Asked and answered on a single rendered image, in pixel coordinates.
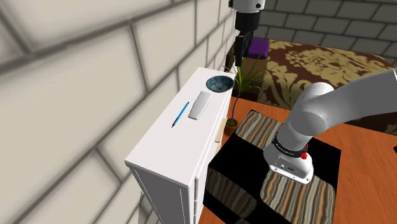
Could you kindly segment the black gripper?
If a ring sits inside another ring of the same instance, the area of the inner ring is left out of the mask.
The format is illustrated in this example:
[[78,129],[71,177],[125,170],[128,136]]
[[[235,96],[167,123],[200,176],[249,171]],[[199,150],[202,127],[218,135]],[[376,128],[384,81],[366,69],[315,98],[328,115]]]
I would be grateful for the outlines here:
[[238,67],[242,64],[243,54],[245,58],[248,57],[253,31],[257,30],[259,21],[259,11],[256,13],[241,13],[238,11],[236,13],[235,28],[240,32],[240,36],[235,37],[233,55],[235,56],[235,65]]

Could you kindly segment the purple cushioned wooden stool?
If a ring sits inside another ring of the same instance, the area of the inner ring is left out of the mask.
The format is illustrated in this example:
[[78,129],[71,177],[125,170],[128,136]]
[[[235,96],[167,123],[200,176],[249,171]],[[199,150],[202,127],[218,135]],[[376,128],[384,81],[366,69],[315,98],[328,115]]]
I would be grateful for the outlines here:
[[249,47],[247,57],[244,57],[244,78],[249,75],[252,78],[250,86],[261,86],[264,74],[267,72],[267,57],[270,43],[266,39],[254,38]]

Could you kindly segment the green potted plant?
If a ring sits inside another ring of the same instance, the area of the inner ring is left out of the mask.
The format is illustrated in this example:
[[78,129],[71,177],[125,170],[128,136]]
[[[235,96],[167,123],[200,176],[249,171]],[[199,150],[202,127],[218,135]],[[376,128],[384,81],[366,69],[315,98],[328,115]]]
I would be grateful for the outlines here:
[[241,94],[252,88],[260,89],[259,86],[252,86],[251,82],[263,74],[262,72],[259,72],[259,70],[254,71],[254,67],[256,66],[257,62],[260,60],[261,56],[262,56],[262,52],[256,58],[253,66],[247,73],[244,70],[246,58],[243,57],[240,61],[241,65],[238,66],[236,56],[233,57],[235,66],[232,68],[235,71],[234,81],[235,81],[235,85],[237,86],[237,97],[233,104],[231,118],[227,119],[224,128],[224,134],[228,137],[230,137],[239,126],[239,122],[235,119],[235,107]]

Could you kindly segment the blue ceramic bowl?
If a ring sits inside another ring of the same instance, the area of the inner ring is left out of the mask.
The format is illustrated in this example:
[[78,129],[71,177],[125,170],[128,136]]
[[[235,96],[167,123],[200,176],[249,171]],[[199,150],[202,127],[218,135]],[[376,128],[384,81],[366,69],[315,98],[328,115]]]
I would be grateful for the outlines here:
[[223,93],[234,86],[234,80],[231,77],[228,76],[213,76],[212,78],[209,78],[206,83],[206,87],[216,93]]

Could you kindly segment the bed with brown floral cover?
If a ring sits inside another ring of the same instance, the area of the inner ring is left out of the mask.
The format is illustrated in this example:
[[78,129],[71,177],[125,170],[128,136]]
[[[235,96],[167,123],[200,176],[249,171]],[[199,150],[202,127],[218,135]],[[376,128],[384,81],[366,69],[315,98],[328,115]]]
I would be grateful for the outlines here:
[[392,65],[378,55],[273,40],[257,101],[291,109],[309,85],[325,82],[337,89],[352,80],[387,71]]

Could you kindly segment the white remote control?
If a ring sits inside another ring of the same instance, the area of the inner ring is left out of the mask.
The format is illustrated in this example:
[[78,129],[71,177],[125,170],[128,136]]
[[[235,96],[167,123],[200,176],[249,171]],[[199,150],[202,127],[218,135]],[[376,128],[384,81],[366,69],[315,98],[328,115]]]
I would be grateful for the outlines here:
[[210,94],[209,92],[201,91],[198,97],[196,98],[195,102],[193,103],[188,118],[191,118],[193,120],[198,120],[201,114],[206,109],[207,105],[209,104],[211,97],[212,94]]

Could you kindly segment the blue pen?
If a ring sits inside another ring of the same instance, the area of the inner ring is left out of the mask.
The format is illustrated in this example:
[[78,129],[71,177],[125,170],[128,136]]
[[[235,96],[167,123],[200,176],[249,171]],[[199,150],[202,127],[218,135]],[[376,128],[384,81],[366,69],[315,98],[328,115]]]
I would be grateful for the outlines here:
[[172,128],[177,124],[178,120],[181,118],[182,114],[185,112],[186,108],[188,107],[190,102],[187,102],[184,107],[182,108],[182,110],[180,111],[180,113],[178,114],[178,116],[176,117],[176,119],[174,120],[174,122],[172,123]]

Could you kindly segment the striped patterned robot stand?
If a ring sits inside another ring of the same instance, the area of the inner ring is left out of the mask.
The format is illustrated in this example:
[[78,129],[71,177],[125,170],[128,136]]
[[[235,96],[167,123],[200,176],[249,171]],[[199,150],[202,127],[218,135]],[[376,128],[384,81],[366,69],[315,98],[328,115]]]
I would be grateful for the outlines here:
[[264,159],[280,126],[251,110],[209,163],[204,205],[225,224],[333,224],[340,149],[312,138],[314,176],[301,184]]

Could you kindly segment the white chest of drawers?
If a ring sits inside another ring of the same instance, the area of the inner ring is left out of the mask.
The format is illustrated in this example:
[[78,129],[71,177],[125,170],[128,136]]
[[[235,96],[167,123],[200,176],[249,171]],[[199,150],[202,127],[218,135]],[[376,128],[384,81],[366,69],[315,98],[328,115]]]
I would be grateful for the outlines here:
[[[221,144],[232,89],[216,93],[205,83],[225,73],[198,67],[125,159],[161,224],[198,224],[207,168]],[[201,91],[212,94],[198,120],[188,118]],[[172,123],[190,102],[177,124]]]

